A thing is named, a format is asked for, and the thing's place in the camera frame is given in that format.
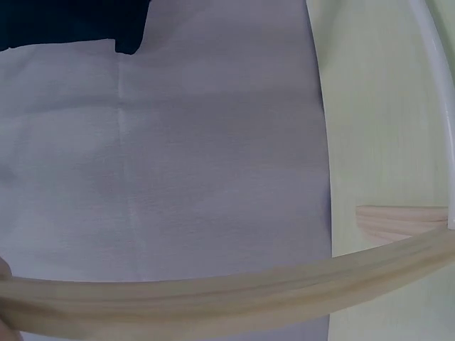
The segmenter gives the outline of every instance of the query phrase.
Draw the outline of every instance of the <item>white pipe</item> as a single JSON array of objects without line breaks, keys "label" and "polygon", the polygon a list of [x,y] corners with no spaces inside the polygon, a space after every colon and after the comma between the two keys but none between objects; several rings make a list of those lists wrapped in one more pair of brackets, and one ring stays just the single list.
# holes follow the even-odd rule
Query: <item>white pipe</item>
[{"label": "white pipe", "polygon": [[446,135],[449,166],[449,229],[455,229],[455,87],[441,38],[425,0],[409,0],[427,49]]}]

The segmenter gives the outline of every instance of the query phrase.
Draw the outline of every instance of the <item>hand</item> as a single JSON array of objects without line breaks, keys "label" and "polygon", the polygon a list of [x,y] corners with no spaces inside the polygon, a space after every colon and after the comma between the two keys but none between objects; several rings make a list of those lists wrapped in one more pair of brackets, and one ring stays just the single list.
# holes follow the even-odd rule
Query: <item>hand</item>
[{"label": "hand", "polygon": [[[11,276],[11,269],[9,265],[0,258],[0,281],[1,277]],[[10,330],[3,322],[0,321],[0,341],[22,341],[21,336]]]}]

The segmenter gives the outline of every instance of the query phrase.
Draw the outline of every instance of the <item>gray fabric backdrop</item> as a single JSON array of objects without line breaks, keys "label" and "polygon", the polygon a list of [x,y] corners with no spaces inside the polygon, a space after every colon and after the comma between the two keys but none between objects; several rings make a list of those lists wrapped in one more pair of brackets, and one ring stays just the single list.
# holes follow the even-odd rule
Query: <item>gray fabric backdrop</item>
[{"label": "gray fabric backdrop", "polygon": [[[0,218],[18,276],[194,278],[329,257],[303,1],[154,0],[132,57],[110,41],[1,53]],[[223,340],[325,341],[327,329]]]}]

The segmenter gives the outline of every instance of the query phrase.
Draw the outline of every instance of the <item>light green wall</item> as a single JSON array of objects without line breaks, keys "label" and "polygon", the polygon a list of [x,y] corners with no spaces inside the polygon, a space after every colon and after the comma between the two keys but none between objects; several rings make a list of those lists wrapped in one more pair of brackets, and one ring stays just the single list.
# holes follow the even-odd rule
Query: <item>light green wall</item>
[{"label": "light green wall", "polygon": [[[433,0],[455,69],[455,0]],[[333,254],[372,247],[356,205],[446,205],[443,130],[407,0],[308,0],[331,167]],[[331,316],[330,341],[455,340],[455,266]]]}]

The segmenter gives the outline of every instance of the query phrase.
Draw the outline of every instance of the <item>dark blue fabric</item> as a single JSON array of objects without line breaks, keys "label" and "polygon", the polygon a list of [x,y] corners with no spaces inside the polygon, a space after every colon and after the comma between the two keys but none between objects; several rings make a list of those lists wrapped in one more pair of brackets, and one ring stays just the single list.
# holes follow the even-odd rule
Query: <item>dark blue fabric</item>
[{"label": "dark blue fabric", "polygon": [[133,54],[149,0],[0,0],[0,50],[24,45],[114,39]]}]

